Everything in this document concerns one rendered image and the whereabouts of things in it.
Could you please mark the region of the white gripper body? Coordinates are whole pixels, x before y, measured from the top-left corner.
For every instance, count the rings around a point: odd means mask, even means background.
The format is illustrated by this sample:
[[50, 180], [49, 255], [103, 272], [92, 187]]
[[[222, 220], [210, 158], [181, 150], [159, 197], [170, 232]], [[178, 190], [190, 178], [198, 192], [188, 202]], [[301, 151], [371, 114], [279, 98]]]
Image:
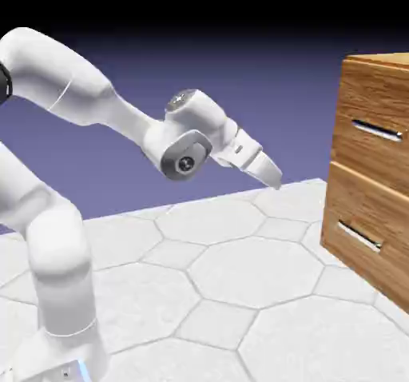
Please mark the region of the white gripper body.
[[282, 171], [263, 150], [254, 157], [244, 172], [267, 187], [274, 189], [281, 187]]

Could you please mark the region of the light wood cabinet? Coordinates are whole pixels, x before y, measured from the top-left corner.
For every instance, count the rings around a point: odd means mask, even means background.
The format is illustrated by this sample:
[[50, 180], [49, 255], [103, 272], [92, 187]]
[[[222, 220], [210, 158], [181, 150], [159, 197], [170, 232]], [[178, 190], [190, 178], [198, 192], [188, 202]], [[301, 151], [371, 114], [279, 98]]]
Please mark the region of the light wood cabinet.
[[342, 62], [320, 240], [409, 314], [409, 52]]

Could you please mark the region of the wood drawer front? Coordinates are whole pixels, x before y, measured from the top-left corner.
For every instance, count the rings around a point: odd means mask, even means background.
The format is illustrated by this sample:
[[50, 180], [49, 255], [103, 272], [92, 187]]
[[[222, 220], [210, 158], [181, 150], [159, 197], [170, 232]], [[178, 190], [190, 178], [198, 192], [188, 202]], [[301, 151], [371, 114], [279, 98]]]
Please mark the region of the wood drawer front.
[[[381, 242], [380, 253], [345, 233], [338, 221]], [[409, 197], [331, 162], [321, 244], [409, 313]]]
[[[403, 140], [359, 130], [353, 119], [399, 131]], [[343, 60], [331, 158], [409, 197], [409, 52]]]

